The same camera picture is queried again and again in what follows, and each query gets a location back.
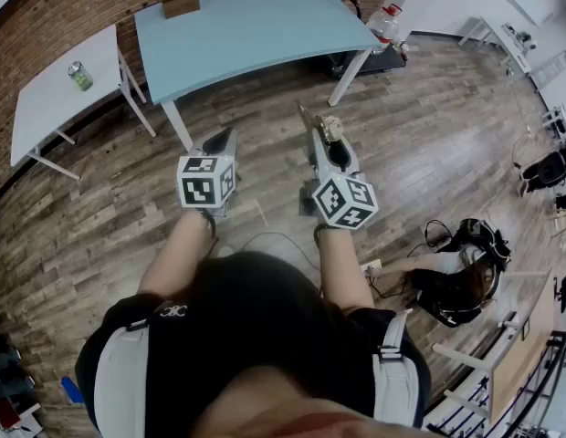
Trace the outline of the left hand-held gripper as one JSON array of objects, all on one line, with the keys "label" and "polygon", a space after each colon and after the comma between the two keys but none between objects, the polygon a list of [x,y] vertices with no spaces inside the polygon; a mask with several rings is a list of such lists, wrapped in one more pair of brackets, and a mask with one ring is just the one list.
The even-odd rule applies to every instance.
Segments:
[{"label": "left hand-held gripper", "polygon": [[237,133],[232,127],[208,133],[178,162],[177,192],[183,208],[224,218],[235,192]]}]

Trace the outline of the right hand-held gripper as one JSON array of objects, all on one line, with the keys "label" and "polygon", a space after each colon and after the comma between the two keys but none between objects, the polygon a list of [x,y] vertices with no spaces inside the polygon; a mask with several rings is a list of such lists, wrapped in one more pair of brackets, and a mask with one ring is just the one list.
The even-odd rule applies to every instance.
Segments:
[{"label": "right hand-held gripper", "polygon": [[314,178],[299,190],[299,213],[318,216],[332,227],[357,230],[378,212],[372,185],[365,181],[355,152],[341,135],[327,139],[312,113],[299,101]]}]

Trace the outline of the person's right forearm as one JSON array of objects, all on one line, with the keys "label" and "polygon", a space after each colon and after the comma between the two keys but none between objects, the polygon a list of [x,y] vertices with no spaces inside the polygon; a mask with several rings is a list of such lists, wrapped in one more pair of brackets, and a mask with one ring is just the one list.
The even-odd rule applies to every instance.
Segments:
[{"label": "person's right forearm", "polygon": [[351,232],[319,224],[315,236],[320,251],[323,297],[345,313],[359,308],[374,308],[372,293],[361,270]]}]

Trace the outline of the person's left forearm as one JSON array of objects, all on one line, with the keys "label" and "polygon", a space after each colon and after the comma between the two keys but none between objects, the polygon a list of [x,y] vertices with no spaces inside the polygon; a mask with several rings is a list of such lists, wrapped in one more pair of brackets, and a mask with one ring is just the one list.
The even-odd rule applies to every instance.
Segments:
[{"label": "person's left forearm", "polygon": [[187,289],[198,263],[209,248],[211,225],[197,210],[187,210],[177,221],[138,287],[139,293],[170,300]]}]

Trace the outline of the light blue table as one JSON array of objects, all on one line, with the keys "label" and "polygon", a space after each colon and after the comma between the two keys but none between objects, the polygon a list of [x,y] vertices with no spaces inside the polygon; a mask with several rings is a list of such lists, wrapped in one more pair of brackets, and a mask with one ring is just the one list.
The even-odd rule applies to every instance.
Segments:
[{"label": "light blue table", "polygon": [[372,31],[341,0],[199,0],[192,13],[168,18],[162,5],[135,14],[152,102],[161,106],[186,150],[193,147],[180,97],[250,71],[352,51],[328,100],[336,105],[372,50]]}]

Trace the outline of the clear water bottle red cap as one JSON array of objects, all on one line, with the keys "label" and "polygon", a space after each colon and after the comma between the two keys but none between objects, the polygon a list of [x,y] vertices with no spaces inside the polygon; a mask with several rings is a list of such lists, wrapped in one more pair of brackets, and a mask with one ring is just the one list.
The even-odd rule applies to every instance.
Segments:
[{"label": "clear water bottle red cap", "polygon": [[402,8],[395,4],[382,6],[369,18],[366,26],[378,38],[380,46],[372,50],[373,55],[380,55],[388,46],[399,40],[398,15]]}]

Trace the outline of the person's torso in black shirt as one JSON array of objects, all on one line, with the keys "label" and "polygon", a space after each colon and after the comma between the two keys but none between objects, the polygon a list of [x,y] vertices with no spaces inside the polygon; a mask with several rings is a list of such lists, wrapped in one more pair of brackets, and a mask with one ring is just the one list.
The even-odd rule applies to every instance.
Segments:
[{"label": "person's torso in black shirt", "polygon": [[240,374],[272,367],[310,397],[420,426],[431,379],[390,310],[344,314],[294,266],[244,252],[203,262],[185,296],[106,313],[76,366],[102,438],[187,436]]}]

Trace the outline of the green drink can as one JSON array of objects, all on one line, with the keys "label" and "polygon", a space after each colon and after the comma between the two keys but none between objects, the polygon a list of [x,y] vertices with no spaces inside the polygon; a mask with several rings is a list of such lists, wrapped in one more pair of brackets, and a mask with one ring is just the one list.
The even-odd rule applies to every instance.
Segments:
[{"label": "green drink can", "polygon": [[68,66],[68,76],[78,85],[81,91],[87,91],[93,85],[93,79],[80,61]]}]

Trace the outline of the brown wooden box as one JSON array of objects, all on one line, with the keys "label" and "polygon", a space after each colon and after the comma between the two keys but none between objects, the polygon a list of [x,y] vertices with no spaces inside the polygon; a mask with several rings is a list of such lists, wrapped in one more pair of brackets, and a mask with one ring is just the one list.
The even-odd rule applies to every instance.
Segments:
[{"label": "brown wooden box", "polygon": [[162,0],[162,10],[166,19],[199,11],[200,7],[200,0]]}]

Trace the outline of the white table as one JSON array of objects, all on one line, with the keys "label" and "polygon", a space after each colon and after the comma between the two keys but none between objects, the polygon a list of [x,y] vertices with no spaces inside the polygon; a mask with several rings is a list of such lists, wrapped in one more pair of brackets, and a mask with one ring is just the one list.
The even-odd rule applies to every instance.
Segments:
[{"label": "white table", "polygon": [[[68,76],[68,66],[74,61],[80,61],[93,79],[93,85],[87,91],[81,91]],[[116,26],[107,26],[60,56],[19,91],[10,165],[16,166],[30,158],[78,181],[80,177],[74,172],[41,156],[40,145],[52,134],[74,144],[62,127],[116,92],[124,96],[144,128],[155,137],[152,125],[132,98],[133,91],[141,102],[146,101],[119,49]]]}]

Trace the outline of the long white workbench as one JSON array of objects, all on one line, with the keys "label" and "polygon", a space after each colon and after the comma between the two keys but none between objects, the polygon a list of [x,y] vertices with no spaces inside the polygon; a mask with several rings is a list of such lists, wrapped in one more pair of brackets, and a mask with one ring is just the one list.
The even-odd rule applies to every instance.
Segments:
[{"label": "long white workbench", "polygon": [[509,29],[508,25],[479,16],[458,45],[463,46],[470,40],[476,42],[476,48],[482,48],[488,44],[500,47],[505,54],[500,65],[509,68],[512,75],[531,76],[533,74],[533,67],[527,60],[524,44],[518,39],[518,35]]}]

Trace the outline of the blue plastic object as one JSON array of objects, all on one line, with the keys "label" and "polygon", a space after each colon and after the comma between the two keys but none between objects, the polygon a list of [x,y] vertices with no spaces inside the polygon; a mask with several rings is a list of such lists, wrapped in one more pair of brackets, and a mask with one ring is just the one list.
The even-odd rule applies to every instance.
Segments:
[{"label": "blue plastic object", "polygon": [[79,387],[69,376],[63,376],[61,378],[60,384],[72,403],[75,404],[84,403],[83,396]]}]

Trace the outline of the white ladder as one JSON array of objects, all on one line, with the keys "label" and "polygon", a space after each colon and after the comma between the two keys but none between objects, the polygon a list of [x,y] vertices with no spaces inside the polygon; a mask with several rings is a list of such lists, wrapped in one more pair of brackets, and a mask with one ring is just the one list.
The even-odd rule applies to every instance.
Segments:
[{"label": "white ladder", "polygon": [[537,91],[548,86],[555,78],[566,70],[566,50],[548,58],[529,73],[529,77]]}]

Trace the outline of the red box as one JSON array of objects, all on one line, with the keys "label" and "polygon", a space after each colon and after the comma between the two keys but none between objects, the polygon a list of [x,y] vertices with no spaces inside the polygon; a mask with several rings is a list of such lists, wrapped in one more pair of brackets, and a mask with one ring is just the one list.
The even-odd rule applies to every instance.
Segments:
[{"label": "red box", "polygon": [[11,428],[19,421],[19,415],[11,402],[6,398],[0,398],[0,428]]}]

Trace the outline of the wooden desk with white legs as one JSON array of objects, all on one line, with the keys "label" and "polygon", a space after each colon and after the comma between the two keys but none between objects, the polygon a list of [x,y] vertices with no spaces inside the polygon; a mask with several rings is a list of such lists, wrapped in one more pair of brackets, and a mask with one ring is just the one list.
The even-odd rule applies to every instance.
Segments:
[{"label": "wooden desk with white legs", "polygon": [[489,424],[500,419],[511,401],[518,397],[519,389],[535,370],[554,326],[552,271],[518,272],[509,276],[523,276],[528,280],[537,278],[544,284],[528,309],[499,324],[501,337],[485,358],[480,359],[439,343],[433,346],[435,353],[467,366],[478,379],[486,380],[486,398],[483,400],[471,400],[469,389],[463,387],[446,390],[444,396]]}]

